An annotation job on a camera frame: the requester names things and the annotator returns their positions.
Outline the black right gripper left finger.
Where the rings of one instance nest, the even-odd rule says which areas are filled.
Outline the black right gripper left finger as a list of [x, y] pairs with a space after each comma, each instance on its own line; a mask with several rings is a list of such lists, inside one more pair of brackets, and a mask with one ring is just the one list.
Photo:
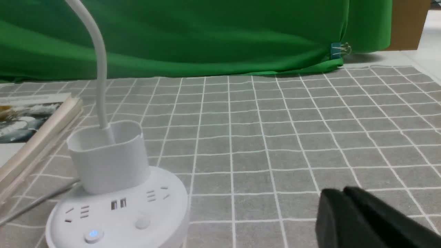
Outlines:
[[315, 224], [319, 248], [386, 248], [355, 204], [337, 189], [321, 191]]

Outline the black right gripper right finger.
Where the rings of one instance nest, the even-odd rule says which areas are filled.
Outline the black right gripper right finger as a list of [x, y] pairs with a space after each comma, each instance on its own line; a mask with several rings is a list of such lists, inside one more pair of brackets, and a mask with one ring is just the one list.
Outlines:
[[441, 246], [438, 234], [408, 218], [366, 190], [359, 187], [345, 187], [343, 192], [353, 201], [369, 226], [388, 248]]

